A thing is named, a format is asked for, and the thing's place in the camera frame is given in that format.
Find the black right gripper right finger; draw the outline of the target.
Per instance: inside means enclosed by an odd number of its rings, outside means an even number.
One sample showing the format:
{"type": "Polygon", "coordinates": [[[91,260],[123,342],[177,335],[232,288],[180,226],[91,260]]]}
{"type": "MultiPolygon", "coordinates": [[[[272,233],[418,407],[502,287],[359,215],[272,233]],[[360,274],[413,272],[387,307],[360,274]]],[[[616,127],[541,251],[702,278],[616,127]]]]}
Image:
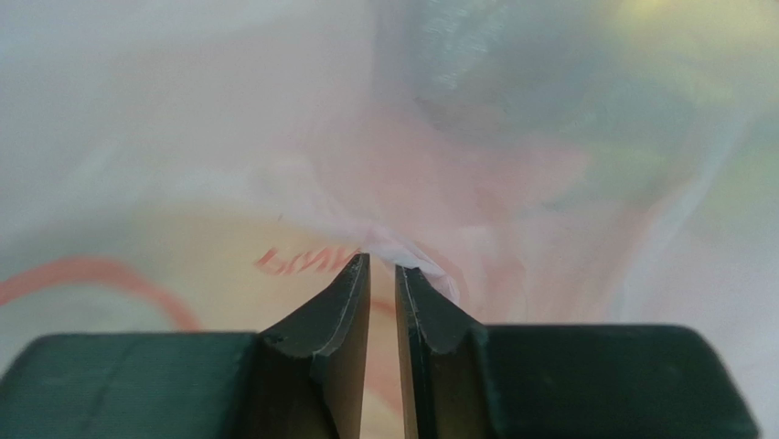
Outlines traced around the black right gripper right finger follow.
{"type": "Polygon", "coordinates": [[[486,325],[395,273],[410,438],[757,438],[717,352],[669,325],[486,325]]]}

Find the pink plastic bag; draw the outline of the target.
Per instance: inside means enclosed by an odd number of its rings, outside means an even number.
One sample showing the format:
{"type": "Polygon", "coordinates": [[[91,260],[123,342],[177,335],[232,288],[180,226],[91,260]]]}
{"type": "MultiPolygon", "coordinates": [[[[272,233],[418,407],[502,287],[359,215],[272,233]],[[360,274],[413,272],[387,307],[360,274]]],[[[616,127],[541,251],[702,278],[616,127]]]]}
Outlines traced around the pink plastic bag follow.
{"type": "Polygon", "coordinates": [[[670,323],[778,435],[775,1],[4,1],[1,364],[260,330],[372,256],[491,323],[670,323]]]}

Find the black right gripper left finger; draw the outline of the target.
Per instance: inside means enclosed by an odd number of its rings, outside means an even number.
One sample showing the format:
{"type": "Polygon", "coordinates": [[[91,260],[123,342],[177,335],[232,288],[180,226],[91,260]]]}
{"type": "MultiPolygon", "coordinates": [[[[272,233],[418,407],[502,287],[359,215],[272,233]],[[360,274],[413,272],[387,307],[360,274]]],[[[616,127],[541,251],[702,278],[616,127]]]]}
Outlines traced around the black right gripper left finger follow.
{"type": "Polygon", "coordinates": [[[1,380],[4,438],[356,438],[370,259],[259,333],[57,334],[1,380]]]}

